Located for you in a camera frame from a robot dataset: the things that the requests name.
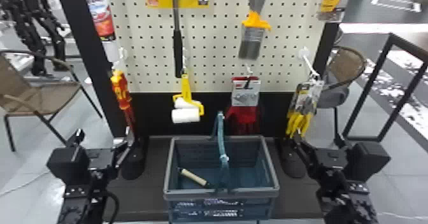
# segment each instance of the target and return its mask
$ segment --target chair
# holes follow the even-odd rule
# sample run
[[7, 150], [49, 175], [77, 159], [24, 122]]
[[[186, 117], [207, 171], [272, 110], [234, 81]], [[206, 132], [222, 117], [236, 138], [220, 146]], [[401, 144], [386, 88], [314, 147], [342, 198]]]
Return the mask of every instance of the chair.
[[334, 57], [325, 72], [325, 86], [318, 101], [318, 108], [332, 108], [334, 111], [334, 143], [340, 148], [344, 140], [338, 131], [338, 106], [349, 96], [349, 85], [360, 77], [367, 66], [367, 60], [352, 48], [335, 46]]
[[[20, 50], [0, 50], [0, 54], [11, 52], [42, 56], [37, 53]], [[60, 61], [51, 57], [44, 58], [55, 62]], [[13, 116], [37, 116], [62, 143], [66, 144], [66, 140], [50, 122], [73, 99], [79, 90], [85, 94], [99, 117], [103, 117], [86, 90], [82, 87], [73, 70], [65, 62], [61, 62], [61, 64], [64, 64], [69, 69], [74, 81], [42, 83], [38, 86], [32, 86], [5, 57], [0, 55], [0, 80], [2, 81], [2, 85], [0, 86], [0, 106], [6, 111], [4, 124], [11, 151], [16, 151], [9, 124], [9, 117]]]

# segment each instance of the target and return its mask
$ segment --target pegboard hook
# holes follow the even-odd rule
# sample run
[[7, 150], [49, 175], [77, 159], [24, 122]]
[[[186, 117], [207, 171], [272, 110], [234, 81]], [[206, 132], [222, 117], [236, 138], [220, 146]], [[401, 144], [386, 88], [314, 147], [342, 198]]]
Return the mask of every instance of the pegboard hook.
[[318, 72], [313, 69], [311, 62], [308, 59], [309, 55], [310, 51], [306, 46], [299, 50], [299, 58], [304, 60], [306, 65], [309, 67], [309, 70], [311, 71], [309, 74], [309, 79], [317, 79], [320, 77], [320, 74], [318, 74]]

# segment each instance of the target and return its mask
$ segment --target black metal chair frame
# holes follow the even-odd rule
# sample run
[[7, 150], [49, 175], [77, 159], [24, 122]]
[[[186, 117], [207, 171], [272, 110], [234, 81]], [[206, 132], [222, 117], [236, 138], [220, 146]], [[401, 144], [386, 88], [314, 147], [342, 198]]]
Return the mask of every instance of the black metal chair frame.
[[[30, 52], [30, 51], [24, 51], [24, 50], [0, 50], [0, 55], [2, 53], [26, 53], [29, 55], [33, 55], [33, 56], [38, 56], [38, 57], [43, 57], [44, 59], [49, 59], [52, 62], [56, 62], [56, 63], [60, 63], [63, 66], [67, 67], [68, 71], [71, 73], [73, 79], [78, 82], [80, 84], [79, 90], [83, 92], [83, 94], [85, 95], [85, 97], [88, 99], [88, 101], [90, 102], [91, 106], [94, 108], [94, 110], [97, 112], [98, 116], [100, 118], [103, 118], [103, 115], [101, 114], [101, 112], [98, 110], [97, 106], [95, 105], [94, 101], [89, 97], [89, 94], [87, 93], [87, 91], [84, 89], [84, 87], [82, 86], [82, 83], [80, 82], [80, 80], [78, 79], [76, 73], [73, 71], [73, 69], [70, 67], [69, 64], [67, 64], [66, 62], [53, 58], [53, 57], [48, 57], [42, 54], [38, 54], [35, 52]], [[57, 115], [58, 113], [64, 109], [64, 107], [70, 102], [70, 100], [74, 99], [75, 95], [72, 96], [72, 98], [70, 98], [70, 100], [68, 102], [66, 102], [63, 107], [59, 108], [56, 112], [54, 112], [53, 114], [51, 114], [51, 116], [46, 119], [44, 115], [42, 115], [36, 108], [32, 107], [30, 104], [28, 104], [27, 102], [23, 101], [22, 99], [19, 99], [17, 97], [11, 96], [11, 95], [3, 95], [3, 97], [5, 99], [9, 99], [12, 101], [15, 101], [23, 106], [25, 106], [26, 108], [30, 109], [32, 111], [32, 113], [34, 113], [35, 116], [37, 116], [40, 121], [42, 121], [48, 128], [49, 130], [55, 134], [55, 136], [57, 136], [57, 138], [65, 145], [66, 144], [66, 140], [59, 134], [59, 132], [52, 126], [52, 124], [50, 123]], [[13, 136], [12, 136], [12, 131], [11, 131], [11, 127], [10, 127], [10, 121], [9, 118], [11, 116], [16, 116], [16, 115], [10, 115], [10, 114], [5, 114], [4, 116], [4, 125], [6, 127], [6, 132], [8, 135], [8, 139], [9, 139], [9, 145], [10, 145], [10, 150], [12, 152], [16, 151], [16, 147], [15, 147], [15, 143], [13, 141]]]

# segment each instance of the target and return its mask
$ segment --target product label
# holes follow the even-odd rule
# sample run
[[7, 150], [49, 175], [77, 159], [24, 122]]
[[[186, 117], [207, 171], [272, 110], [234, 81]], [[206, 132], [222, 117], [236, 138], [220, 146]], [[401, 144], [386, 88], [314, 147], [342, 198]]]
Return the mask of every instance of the product label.
[[86, 0], [101, 41], [116, 39], [108, 0]]

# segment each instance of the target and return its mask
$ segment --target cable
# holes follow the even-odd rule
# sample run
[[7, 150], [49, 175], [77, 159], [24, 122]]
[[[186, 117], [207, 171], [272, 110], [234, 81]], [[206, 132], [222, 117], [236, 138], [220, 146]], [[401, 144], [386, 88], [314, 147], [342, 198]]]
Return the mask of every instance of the cable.
[[119, 198], [115, 194], [109, 191], [106, 191], [105, 195], [107, 197], [111, 197], [111, 199], [113, 199], [113, 201], [115, 202], [115, 210], [113, 212], [113, 215], [110, 218], [110, 222], [108, 223], [108, 224], [113, 224], [116, 220], [117, 213], [119, 212], [119, 207], [120, 207]]
[[393, 216], [395, 218], [407, 220], [428, 220], [428, 216], [401, 216], [395, 213], [378, 213], [378, 216]]
[[18, 189], [21, 189], [21, 188], [23, 188], [23, 187], [26, 187], [26, 186], [30, 185], [31, 183], [33, 183], [34, 181], [36, 181], [37, 179], [41, 178], [42, 176], [44, 176], [44, 175], [46, 175], [46, 174], [48, 174], [48, 173], [50, 173], [50, 171], [46, 171], [46, 172], [44, 172], [44, 173], [41, 173], [39, 176], [36, 176], [34, 179], [32, 179], [31, 181], [29, 181], [29, 182], [28, 182], [28, 183], [26, 183], [26, 184], [20, 185], [20, 186], [18, 186], [18, 187], [16, 187], [16, 188], [12, 188], [12, 189], [7, 190], [7, 191], [5, 191], [5, 192], [3, 192], [3, 193], [0, 193], [0, 197], [3, 197], [3, 196], [5, 196], [5, 195], [8, 195], [8, 194], [9, 194], [9, 193], [11, 193], [11, 192], [14, 192], [14, 191], [16, 191], [16, 190], [18, 190]]

